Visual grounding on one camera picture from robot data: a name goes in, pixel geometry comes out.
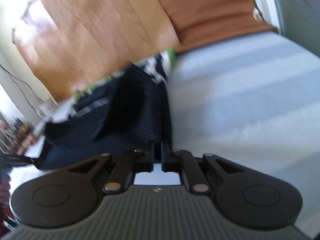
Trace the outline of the person's left hand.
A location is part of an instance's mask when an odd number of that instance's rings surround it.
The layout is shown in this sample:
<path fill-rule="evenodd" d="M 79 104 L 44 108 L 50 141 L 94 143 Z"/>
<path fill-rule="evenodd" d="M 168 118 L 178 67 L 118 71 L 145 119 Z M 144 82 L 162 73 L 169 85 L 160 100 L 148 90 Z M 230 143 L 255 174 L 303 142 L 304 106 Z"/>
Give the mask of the person's left hand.
<path fill-rule="evenodd" d="M 0 202 L 4 206 L 8 206 L 10 199 L 10 181 L 9 175 L 5 175 L 0 186 Z"/>

